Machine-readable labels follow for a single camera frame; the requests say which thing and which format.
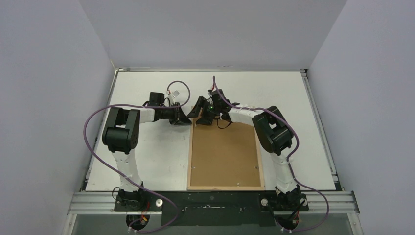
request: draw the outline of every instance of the white tabletop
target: white tabletop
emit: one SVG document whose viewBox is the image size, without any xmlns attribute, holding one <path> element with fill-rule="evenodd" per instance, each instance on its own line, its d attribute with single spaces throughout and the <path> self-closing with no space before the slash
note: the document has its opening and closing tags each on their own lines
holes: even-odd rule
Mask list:
<svg viewBox="0 0 415 235">
<path fill-rule="evenodd" d="M 299 72 L 120 72 L 110 104 L 142 105 L 150 92 L 164 93 L 174 80 L 185 82 L 191 89 L 191 98 L 183 107 L 189 113 L 201 95 L 208 97 L 212 77 L 231 102 L 268 108 L 277 106 L 288 123 L 297 132 L 300 148 L 292 163 L 297 179 L 319 190 L 335 189 L 329 162 L 324 151 L 310 101 Z M 172 85 L 180 92 L 177 102 L 187 99 L 182 84 Z M 144 186 L 151 190 L 186 190 L 190 126 L 172 126 L 168 120 L 140 125 L 136 160 Z M 116 167 L 101 134 L 96 149 L 98 156 Z M 274 190 L 275 172 L 269 153 L 261 150 L 265 189 Z M 111 191 L 119 186 L 119 176 L 99 161 L 93 161 L 88 176 L 87 191 Z"/>
</svg>

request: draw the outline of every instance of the robotic arm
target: robotic arm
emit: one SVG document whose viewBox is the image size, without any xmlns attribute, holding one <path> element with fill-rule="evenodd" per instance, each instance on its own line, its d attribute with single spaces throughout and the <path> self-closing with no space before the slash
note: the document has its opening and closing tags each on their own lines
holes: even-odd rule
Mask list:
<svg viewBox="0 0 415 235">
<path fill-rule="evenodd" d="M 178 93 L 168 94 L 169 105 L 179 106 L 175 102 Z M 149 106 L 163 106 L 163 93 L 150 93 L 150 99 L 147 101 Z M 159 119 L 168 119 L 172 125 L 190 125 L 191 121 L 186 117 L 180 107 L 174 109 L 131 109 L 113 107 L 108 113 L 107 122 L 105 123 L 102 141 L 111 151 L 117 168 L 123 172 L 129 179 L 143 186 L 143 182 L 138 175 L 137 164 L 134 148 L 138 143 L 139 127 L 141 123 L 154 122 Z M 137 210 L 141 209 L 145 203 L 142 190 L 132 185 L 124 177 L 120 176 L 121 185 L 118 191 L 119 197 L 123 203 Z"/>
</svg>

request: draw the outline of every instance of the metal extrusion frame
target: metal extrusion frame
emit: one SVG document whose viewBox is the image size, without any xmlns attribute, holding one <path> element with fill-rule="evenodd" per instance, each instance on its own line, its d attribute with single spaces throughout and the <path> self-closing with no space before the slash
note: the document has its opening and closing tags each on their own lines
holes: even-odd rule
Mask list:
<svg viewBox="0 0 415 235">
<path fill-rule="evenodd" d="M 298 72 L 299 70 L 274 70 L 258 68 L 237 68 L 232 66 L 222 66 L 218 68 L 205 69 L 163 69 L 163 68 L 119 68 L 119 72 Z"/>
<path fill-rule="evenodd" d="M 337 176 L 336 167 L 334 165 L 333 156 L 331 155 L 330 147 L 328 146 L 327 137 L 325 135 L 324 128 L 323 128 L 323 123 L 322 123 L 322 120 L 320 119 L 319 110 L 317 109 L 316 103 L 314 102 L 313 95 L 311 94 L 311 88 L 310 88 L 310 84 L 308 83 L 307 73 L 306 73 L 305 69 L 301 69 L 300 72 L 301 72 L 302 80 L 304 82 L 305 90 L 306 90 L 307 95 L 308 95 L 308 100 L 310 101 L 310 105 L 311 105 L 311 108 L 313 110 L 314 119 L 316 120 L 316 124 L 317 124 L 317 127 L 319 129 L 320 138 L 322 139 L 322 142 L 323 142 L 323 145 L 324 145 L 324 151 L 326 153 L 327 160 L 330 164 L 331 173 L 332 173 L 332 175 Z"/>
<path fill-rule="evenodd" d="M 62 235 L 71 235 L 76 222 L 76 214 L 68 214 L 65 220 Z"/>
<path fill-rule="evenodd" d="M 348 213 L 350 227 L 354 235 L 363 235 L 362 225 L 360 224 L 359 214 Z"/>
<path fill-rule="evenodd" d="M 105 104 L 107 106 L 110 105 L 110 101 L 111 101 L 111 98 L 113 96 L 113 91 L 114 91 L 115 83 L 116 83 L 116 80 L 117 80 L 117 77 L 118 77 L 118 72 L 119 72 L 119 69 L 116 69 L 115 73 L 114 73 L 113 81 L 111 83 L 110 91 L 108 93 L 107 103 Z M 98 148 L 98 144 L 97 144 L 98 141 L 99 141 L 98 138 L 99 138 L 100 133 L 102 133 L 102 129 L 104 128 L 105 117 L 107 116 L 107 112 L 108 112 L 108 109 L 104 110 L 104 115 L 102 116 L 102 120 L 101 120 L 101 123 L 99 125 L 99 129 L 98 129 L 98 132 L 97 132 L 97 135 L 96 135 L 96 141 L 93 143 L 93 150 L 95 152 L 96 152 L 96 149 Z M 85 187 L 86 187 L 86 183 L 88 182 L 89 176 L 91 174 L 92 164 L 93 164 L 94 160 L 95 160 L 95 158 L 91 155 L 91 160 L 90 160 L 90 163 L 88 165 L 88 170 L 87 170 L 87 173 L 86 173 L 86 176 L 85 176 L 85 182 L 84 182 L 84 185 L 83 185 Z"/>
<path fill-rule="evenodd" d="M 324 214 L 326 203 L 323 197 L 316 192 L 303 192 L 307 196 L 309 211 L 303 214 Z M 353 214 L 359 213 L 353 192 L 327 191 L 323 192 L 330 205 L 329 213 Z M 77 192 L 73 195 L 68 215 L 71 214 L 141 214 L 135 212 L 114 211 L 115 199 L 111 192 Z M 275 214 L 290 214 L 290 211 L 274 212 Z M 143 214 L 161 214 L 161 212 L 144 212 Z"/>
</svg>

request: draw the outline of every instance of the cork board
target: cork board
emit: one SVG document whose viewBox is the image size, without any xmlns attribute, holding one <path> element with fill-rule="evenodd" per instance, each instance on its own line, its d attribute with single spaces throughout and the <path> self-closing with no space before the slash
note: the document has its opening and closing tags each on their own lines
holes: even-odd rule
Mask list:
<svg viewBox="0 0 415 235">
<path fill-rule="evenodd" d="M 264 190 L 260 143 L 253 127 L 232 123 L 190 129 L 188 190 Z M 219 120 L 219 126 L 228 122 Z"/>
</svg>

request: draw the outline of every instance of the screw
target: screw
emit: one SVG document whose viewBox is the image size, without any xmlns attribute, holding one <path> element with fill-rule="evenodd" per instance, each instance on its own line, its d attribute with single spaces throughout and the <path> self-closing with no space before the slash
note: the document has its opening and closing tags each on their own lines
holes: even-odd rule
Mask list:
<svg viewBox="0 0 415 235">
<path fill-rule="evenodd" d="M 263 205 L 263 206 L 267 206 L 267 205 L 268 205 L 268 199 L 263 198 L 263 199 L 261 200 L 261 205 Z"/>
<path fill-rule="evenodd" d="M 161 207 L 163 205 L 163 200 L 157 199 L 156 200 L 156 207 Z"/>
</svg>

